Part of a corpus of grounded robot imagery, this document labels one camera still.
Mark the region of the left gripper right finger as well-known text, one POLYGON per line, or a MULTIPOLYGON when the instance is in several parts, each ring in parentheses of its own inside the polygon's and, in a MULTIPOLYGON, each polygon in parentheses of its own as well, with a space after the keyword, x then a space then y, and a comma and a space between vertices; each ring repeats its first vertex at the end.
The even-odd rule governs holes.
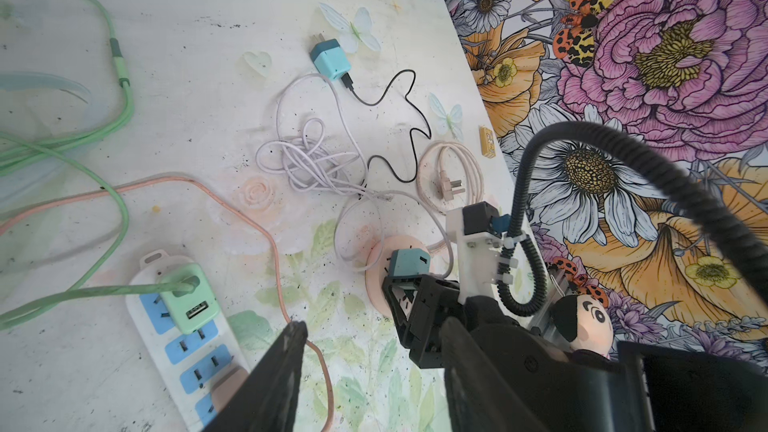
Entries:
POLYGON ((453 431, 544 431, 545 425, 501 377, 464 325, 440 329, 444 383, 453 431))

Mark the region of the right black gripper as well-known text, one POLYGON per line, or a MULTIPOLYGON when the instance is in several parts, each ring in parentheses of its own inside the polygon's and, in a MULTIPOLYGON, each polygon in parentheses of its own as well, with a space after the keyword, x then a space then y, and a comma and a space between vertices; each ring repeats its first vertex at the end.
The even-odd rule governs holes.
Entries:
POLYGON ((382 291, 399 342, 420 369, 443 366, 440 329, 450 318, 458 320, 469 332, 487 324, 519 324, 504 314, 492 297, 473 296, 461 303, 459 284, 434 275, 388 276, 382 291))

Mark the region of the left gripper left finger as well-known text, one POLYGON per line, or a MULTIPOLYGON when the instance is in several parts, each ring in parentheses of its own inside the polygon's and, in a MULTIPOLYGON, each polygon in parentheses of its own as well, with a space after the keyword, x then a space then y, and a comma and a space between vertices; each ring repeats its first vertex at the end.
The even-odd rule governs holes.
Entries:
POLYGON ((306 324, 289 323, 207 431, 292 431, 294 429, 306 324))

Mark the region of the teal plug adapter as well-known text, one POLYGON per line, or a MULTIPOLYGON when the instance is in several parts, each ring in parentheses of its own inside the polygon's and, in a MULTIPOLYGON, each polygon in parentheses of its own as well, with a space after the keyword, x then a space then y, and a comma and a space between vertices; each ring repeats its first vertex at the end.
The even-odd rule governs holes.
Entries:
POLYGON ((430 271, 431 256, 419 248, 394 250, 390 256, 387 274, 394 278, 426 275, 430 271))
POLYGON ((351 70, 351 64, 336 39, 323 40, 314 45, 310 59, 317 71, 327 79, 339 80, 351 70))

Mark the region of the round pink socket hub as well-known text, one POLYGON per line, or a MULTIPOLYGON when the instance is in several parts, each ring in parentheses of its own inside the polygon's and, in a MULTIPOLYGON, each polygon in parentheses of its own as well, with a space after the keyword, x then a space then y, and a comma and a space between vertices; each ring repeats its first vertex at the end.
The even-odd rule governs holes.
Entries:
POLYGON ((379 241, 370 251, 365 270, 365 287, 372 307, 383 317, 392 318, 386 302, 382 284, 389 269, 389 261, 395 250, 418 248, 427 251, 427 246, 409 235, 389 236, 379 241))

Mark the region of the white blue power strip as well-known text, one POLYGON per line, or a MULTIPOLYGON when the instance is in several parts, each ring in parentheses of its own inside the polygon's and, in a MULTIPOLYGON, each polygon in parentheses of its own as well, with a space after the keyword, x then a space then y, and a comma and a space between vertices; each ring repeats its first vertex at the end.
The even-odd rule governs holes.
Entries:
MULTIPOLYGON (((195 263, 164 250, 148 253, 139 261, 131 286, 157 286, 158 280, 184 264, 195 263)), ((202 431, 215 418, 211 392, 235 368, 249 372, 238 341, 222 311, 189 335, 175 326, 160 297, 161 292, 130 295, 127 309, 166 389, 189 431, 202 431)))

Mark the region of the green plug adapter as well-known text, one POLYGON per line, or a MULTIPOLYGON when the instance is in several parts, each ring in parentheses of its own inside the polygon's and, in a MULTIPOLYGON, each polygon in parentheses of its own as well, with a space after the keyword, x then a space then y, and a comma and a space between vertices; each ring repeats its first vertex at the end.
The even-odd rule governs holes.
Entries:
POLYGON ((175 326, 184 335, 200 329, 221 312, 213 289, 197 263, 171 270, 158 283, 168 285, 160 297, 175 326))

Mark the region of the teal plug adapter back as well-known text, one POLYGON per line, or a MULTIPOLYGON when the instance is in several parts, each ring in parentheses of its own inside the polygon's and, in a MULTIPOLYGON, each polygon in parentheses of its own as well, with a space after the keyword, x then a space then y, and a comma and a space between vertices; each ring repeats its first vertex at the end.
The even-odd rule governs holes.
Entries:
POLYGON ((336 39, 323 40, 314 45, 310 59, 317 71, 327 79, 339 80, 351 70, 351 64, 336 39))

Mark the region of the pink plug charger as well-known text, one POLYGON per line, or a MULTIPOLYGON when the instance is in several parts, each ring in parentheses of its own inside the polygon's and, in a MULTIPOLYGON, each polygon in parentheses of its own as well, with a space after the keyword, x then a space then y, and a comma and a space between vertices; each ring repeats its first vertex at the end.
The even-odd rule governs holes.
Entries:
POLYGON ((214 386, 211 392, 211 399, 216 412, 224 410, 247 380, 248 376, 248 371, 242 367, 237 367, 214 386))

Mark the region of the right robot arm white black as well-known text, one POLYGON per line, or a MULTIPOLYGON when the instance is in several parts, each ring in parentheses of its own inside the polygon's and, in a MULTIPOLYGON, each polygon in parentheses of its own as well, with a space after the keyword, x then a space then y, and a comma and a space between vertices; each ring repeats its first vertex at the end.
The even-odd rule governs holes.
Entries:
POLYGON ((393 250, 401 345, 454 431, 763 431, 767 148, 669 158, 596 120, 533 126, 512 208, 447 215, 456 279, 393 250))

